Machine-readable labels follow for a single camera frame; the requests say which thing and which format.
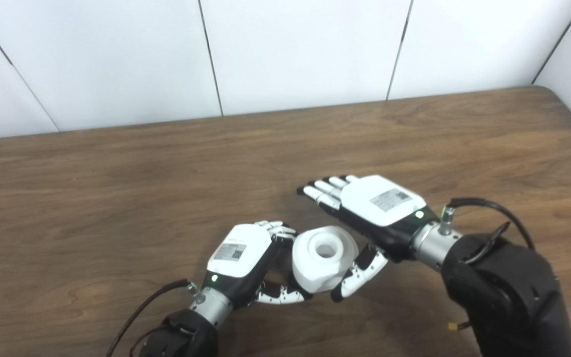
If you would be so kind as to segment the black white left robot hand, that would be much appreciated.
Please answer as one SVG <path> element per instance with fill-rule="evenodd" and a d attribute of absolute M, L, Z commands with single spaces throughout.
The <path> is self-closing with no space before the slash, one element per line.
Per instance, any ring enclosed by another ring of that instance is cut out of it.
<path fill-rule="evenodd" d="M 254 302 L 299 303 L 313 294 L 294 280 L 288 285 L 270 282 L 266 275 L 282 252 L 291 252 L 295 229 L 281 221 L 234 226 L 208 260 L 204 289 L 221 293 L 237 310 Z"/>

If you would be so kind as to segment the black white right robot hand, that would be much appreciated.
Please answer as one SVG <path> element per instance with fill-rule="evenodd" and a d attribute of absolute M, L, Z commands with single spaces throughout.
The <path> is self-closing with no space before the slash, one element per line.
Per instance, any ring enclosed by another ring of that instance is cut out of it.
<path fill-rule="evenodd" d="M 337 303 L 372 280 L 388 262 L 415 261 L 415 237 L 438 220 L 423 197 L 383 176 L 326 177 L 296 191 L 367 238 L 366 246 L 331 290 L 331 299 Z"/>

